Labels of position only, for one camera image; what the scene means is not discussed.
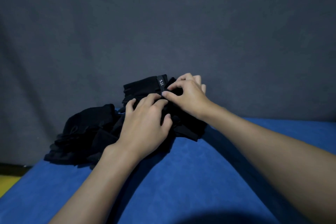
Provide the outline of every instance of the hand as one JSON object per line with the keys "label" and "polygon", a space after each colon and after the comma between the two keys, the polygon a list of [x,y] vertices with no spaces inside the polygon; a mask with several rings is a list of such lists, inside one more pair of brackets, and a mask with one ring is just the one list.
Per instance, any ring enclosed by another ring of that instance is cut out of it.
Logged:
{"label": "hand", "polygon": [[159,94],[149,94],[140,100],[135,110],[133,104],[136,99],[130,100],[126,105],[125,121],[115,144],[134,154],[139,161],[157,149],[168,136],[173,124],[170,114],[160,124],[162,109],[168,103],[160,98]]}
{"label": "hand", "polygon": [[183,111],[201,119],[202,112],[211,101],[205,96],[206,85],[202,84],[201,76],[192,76],[191,73],[180,76],[167,89],[182,88],[183,94],[177,96],[172,92],[164,91],[162,95],[169,101],[177,104]]}

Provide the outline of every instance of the blue surface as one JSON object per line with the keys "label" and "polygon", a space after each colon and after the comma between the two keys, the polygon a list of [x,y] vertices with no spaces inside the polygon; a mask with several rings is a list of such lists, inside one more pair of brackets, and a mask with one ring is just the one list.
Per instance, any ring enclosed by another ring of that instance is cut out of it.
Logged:
{"label": "blue surface", "polygon": [[[336,123],[248,120],[336,154]],[[142,162],[112,217],[118,223],[305,223],[228,140],[210,127],[203,138],[176,138],[165,157]],[[0,198],[0,223],[47,223],[89,174],[88,167],[38,162]]]}

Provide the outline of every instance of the black tag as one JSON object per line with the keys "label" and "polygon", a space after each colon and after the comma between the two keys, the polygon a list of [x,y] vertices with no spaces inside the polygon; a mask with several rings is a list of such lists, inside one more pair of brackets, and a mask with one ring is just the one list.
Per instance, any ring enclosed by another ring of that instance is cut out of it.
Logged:
{"label": "black tag", "polygon": [[159,83],[160,90],[161,90],[161,93],[162,93],[162,91],[165,90],[166,82],[163,79],[162,75],[157,76],[156,79],[157,79],[157,82]]}

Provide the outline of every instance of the forearm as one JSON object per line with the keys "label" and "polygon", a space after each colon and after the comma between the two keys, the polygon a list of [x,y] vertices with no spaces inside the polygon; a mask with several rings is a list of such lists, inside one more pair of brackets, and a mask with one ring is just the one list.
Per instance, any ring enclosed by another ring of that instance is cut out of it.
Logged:
{"label": "forearm", "polygon": [[50,224],[105,223],[121,187],[138,162],[117,143],[108,146],[92,173]]}
{"label": "forearm", "polygon": [[202,119],[224,134],[299,211],[336,221],[336,156],[211,104]]}

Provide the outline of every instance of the gray backdrop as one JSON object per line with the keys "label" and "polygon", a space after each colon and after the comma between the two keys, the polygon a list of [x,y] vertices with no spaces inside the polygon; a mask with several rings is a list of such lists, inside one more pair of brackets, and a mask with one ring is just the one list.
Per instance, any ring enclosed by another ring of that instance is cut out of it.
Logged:
{"label": "gray backdrop", "polygon": [[122,85],[200,74],[241,116],[336,119],[336,0],[0,0],[0,162],[31,165]]}

